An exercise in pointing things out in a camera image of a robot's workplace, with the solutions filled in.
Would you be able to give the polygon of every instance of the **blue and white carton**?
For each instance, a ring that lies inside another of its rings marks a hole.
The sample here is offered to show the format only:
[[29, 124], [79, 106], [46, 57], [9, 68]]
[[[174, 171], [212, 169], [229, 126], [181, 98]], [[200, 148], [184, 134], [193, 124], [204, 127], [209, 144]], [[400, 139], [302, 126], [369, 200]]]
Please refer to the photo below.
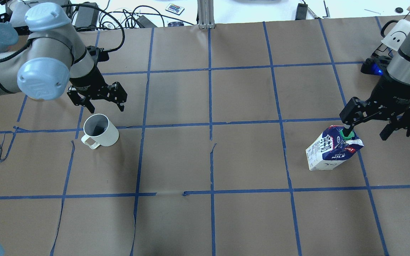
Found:
[[309, 170], [333, 170], [363, 148], [363, 141], [353, 131], [345, 137], [343, 128], [338, 125], [328, 127], [306, 149]]

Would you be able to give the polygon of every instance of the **remote control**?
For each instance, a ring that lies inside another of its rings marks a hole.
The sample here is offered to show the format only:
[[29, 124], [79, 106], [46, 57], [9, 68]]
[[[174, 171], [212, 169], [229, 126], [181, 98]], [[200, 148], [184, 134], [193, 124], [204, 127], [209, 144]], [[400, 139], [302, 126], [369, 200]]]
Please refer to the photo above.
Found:
[[169, 11], [171, 13], [175, 13], [176, 15], [180, 15], [184, 11], [184, 7], [174, 5], [170, 3], [166, 8], [166, 11]]

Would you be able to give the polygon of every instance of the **mug handle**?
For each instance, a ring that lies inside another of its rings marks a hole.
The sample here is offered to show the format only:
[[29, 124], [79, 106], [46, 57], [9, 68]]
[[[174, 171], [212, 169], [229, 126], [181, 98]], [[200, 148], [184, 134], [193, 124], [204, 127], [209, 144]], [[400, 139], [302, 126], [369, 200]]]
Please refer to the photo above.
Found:
[[96, 141], [94, 141], [94, 144], [93, 144], [93, 145], [90, 145], [88, 142], [86, 142], [86, 140], [88, 140], [89, 138], [90, 138], [90, 136], [88, 136], [88, 135], [85, 134], [85, 135], [82, 137], [82, 142], [83, 142], [83, 144], [85, 144], [86, 146], [90, 147], [90, 149], [96, 149], [97, 147], [100, 146], [100, 144], [97, 143]]

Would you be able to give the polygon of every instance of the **gray robot arm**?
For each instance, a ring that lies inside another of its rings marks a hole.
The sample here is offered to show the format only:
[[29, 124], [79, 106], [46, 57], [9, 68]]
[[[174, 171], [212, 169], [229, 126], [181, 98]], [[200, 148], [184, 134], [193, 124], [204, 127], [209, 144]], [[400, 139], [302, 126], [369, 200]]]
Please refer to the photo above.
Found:
[[[106, 99], [115, 102], [121, 111], [127, 94], [118, 82], [108, 85], [98, 70], [99, 49], [85, 47], [70, 20], [59, 5], [39, 4], [26, 13], [31, 31], [21, 53], [0, 62], [0, 96], [23, 91], [36, 99], [54, 99], [64, 91], [67, 82], [72, 86], [67, 94], [75, 105], [90, 112], [90, 100]], [[13, 52], [1, 53], [0, 61]]]
[[369, 120], [389, 121], [380, 133], [386, 140], [394, 131], [406, 129], [410, 136], [410, 33], [401, 44], [398, 54], [391, 58], [374, 56], [362, 65], [361, 72], [381, 78], [367, 100], [352, 97], [340, 113], [345, 124], [343, 135], [348, 136], [353, 128]]

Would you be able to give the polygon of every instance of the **white mug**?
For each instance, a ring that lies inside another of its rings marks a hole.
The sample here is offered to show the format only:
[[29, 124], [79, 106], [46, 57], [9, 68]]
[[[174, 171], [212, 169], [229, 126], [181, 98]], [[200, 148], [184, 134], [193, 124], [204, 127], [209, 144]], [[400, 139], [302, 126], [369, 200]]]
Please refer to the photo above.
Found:
[[[83, 132], [85, 135], [82, 137], [82, 142], [90, 149], [96, 149], [100, 145], [112, 146], [119, 138], [118, 129], [103, 114], [94, 114], [89, 117], [83, 125]], [[95, 141], [93, 145], [86, 142], [89, 138]]]

